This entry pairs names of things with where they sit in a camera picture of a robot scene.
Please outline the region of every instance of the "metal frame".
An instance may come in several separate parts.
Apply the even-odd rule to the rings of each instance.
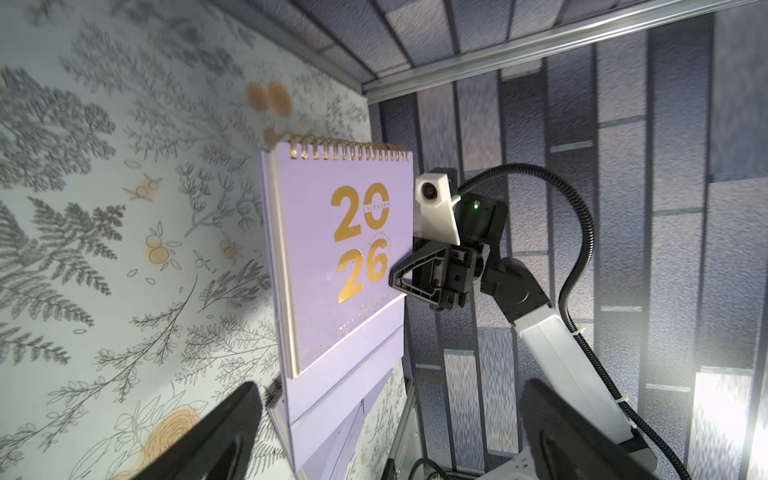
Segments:
[[[757,0],[651,0],[362,85],[369,104]]]
[[[361,93],[362,89],[359,81],[355,80],[344,70],[336,67],[320,54],[307,47],[298,38],[294,37],[291,32],[278,25],[273,19],[264,16],[254,7],[248,5],[246,0],[210,0],[210,2],[243,22],[245,26],[252,28],[259,34],[276,43],[277,46],[285,48],[306,63],[326,72],[356,93]]]

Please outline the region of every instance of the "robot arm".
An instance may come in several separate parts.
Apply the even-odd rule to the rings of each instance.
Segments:
[[[416,179],[422,236],[414,253],[390,272],[390,285],[417,296],[434,310],[465,305],[472,281],[493,296],[554,390],[612,442],[651,472],[656,458],[608,392],[584,352],[523,262],[502,259],[499,243],[507,206],[476,194],[455,195],[451,172]],[[483,246],[489,247],[483,265]]]

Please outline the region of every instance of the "lavender calendar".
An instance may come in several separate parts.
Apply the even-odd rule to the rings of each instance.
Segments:
[[[270,414],[295,472],[402,356],[389,269],[412,251],[412,162],[303,137],[261,160],[283,366]]]

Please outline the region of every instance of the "gray striped wall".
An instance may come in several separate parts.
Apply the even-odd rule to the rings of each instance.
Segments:
[[[596,5],[536,3],[516,2],[513,18],[552,25]],[[465,2],[450,4],[457,22],[477,21]],[[755,2],[371,108],[374,137],[414,151],[418,172],[455,167],[466,179],[527,162],[578,189],[597,245],[571,315],[697,479],[768,478],[766,23],[768,2]],[[461,50],[502,30],[460,35]],[[517,31],[513,21],[507,35]],[[508,202],[502,255],[522,260],[555,303],[580,247],[571,208],[529,177],[478,191]],[[543,376],[492,298],[473,293],[448,313],[408,303],[426,450],[467,473],[526,445],[517,404]],[[656,452],[656,475],[676,478]]]

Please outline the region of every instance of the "floral wallpaper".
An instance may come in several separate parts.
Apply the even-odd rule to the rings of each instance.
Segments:
[[[130,478],[279,373],[254,158],[366,100],[205,2],[0,11],[0,477]],[[290,476],[265,415],[248,477]]]

